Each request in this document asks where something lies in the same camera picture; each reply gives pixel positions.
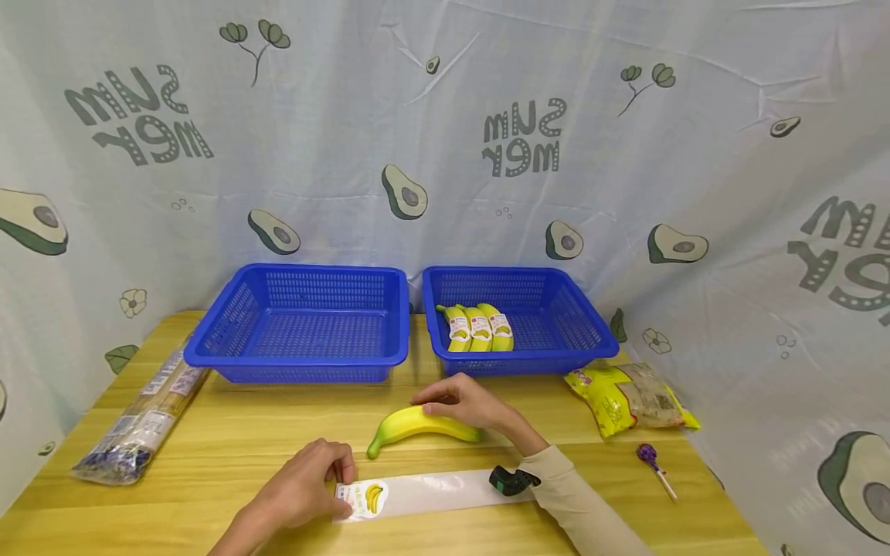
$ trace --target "yellow banana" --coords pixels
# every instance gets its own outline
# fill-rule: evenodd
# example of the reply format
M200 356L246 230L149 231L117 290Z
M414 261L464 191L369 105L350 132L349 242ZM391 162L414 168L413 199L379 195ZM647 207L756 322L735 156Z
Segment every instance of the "yellow banana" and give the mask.
M476 309L482 311L489 323L493 339L491 340L492 351L513 351L513 329L506 319L506 315L500 313L493 305L487 303L479 303Z
M445 313L445 319L449 322L449 326L451 326L452 330L454 330L455 326L461 327L461 329L454 330L452 334L453 337L451 338L451 343L448 346L448 351L451 351L453 353L463 353L464 351L469 351L470 328L464 312L457 307L446 308L441 305L436 305L436 310L438 312Z
M447 434L467 442L478 442L482 431L448 417L433 417L423 406L400 409L386 417L377 427L377 434L368 446L368 459L377 459L380 448L421 432Z
M368 487L368 490L365 491L365 502L368 503L368 507L371 506L371 498L378 489L381 489L379 485L371 485Z
M371 485L371 487L365 491L365 500L368 502L368 509L372 513L377 513L377 498L380 496L380 493L383 492L383 488L380 485Z
M384 490L382 488L375 490L374 495L371 496L371 505L368 507L371 510L371 513L377 513L377 500L380 499L380 493L382 493L383 491Z
M470 351L491 351L491 324L488 317L475 307L464 307L461 304L455 307L463 311L469 321L470 336L473 338Z

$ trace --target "fabric backdrop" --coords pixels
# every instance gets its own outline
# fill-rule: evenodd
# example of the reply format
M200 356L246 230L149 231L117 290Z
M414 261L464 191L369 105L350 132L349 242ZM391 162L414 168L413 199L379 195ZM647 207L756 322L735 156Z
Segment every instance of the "fabric backdrop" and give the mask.
M888 7L3 3L0 511L244 264L395 266L414 307L522 264L623 310L773 553L886 552Z

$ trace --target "wood grain tabletop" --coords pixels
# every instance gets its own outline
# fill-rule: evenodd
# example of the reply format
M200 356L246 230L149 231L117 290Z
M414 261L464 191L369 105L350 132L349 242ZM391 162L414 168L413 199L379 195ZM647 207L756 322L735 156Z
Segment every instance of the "wood grain tabletop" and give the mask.
M381 384L232 384L213 372L141 482L110 488L72 479L69 469L100 439L203 315L164 320L0 519L4 556L206 554L264 482L306 443L348 442L360 479L515 466L506 439L479 445L418 435L364 455L377 425L441 377L423 316L411 317L408 360ZM481 382L523 412L657 554L767 554L680 431L634 430L604 442L587 405L558 375ZM679 496L673 503L635 457L659 450ZM317 520L282 531L257 554L574 554L568 537L534 503L504 504L333 525Z

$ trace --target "hand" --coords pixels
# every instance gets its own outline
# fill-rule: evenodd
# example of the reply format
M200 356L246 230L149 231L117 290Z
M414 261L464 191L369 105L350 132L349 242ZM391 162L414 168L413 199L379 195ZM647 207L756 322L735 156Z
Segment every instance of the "hand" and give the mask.
M299 527L319 517L347 518L352 507L325 489L325 481L355 480L348 444L318 439L307 444L269 479L242 509L208 556L247 556L282 527Z
M473 427L493 429L507 437L522 454L535 455L550 445L521 413L501 401L463 373L430 384L411 398L411 405L424 405L427 415L457 419Z
M300 527L320 515L347 518L352 507L325 489L325 481L347 485L355 480L355 462L348 444L318 439L306 445L260 489L247 510L263 516L275 530Z
M481 429L499 431L516 410L463 373L430 384L411 398L424 413L457 419Z

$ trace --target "blue plastic basket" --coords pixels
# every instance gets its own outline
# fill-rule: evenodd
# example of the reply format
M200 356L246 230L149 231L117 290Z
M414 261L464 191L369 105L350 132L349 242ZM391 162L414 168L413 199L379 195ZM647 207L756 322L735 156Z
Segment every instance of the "blue plastic basket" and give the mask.
M401 270L250 264L184 357L233 383L379 383L408 356L408 330Z
M448 351L449 324L435 306L490 303L503 312L514 350ZM557 269L430 267L424 270L426 327L445 372L471 376L569 373L614 357L618 341L569 275Z

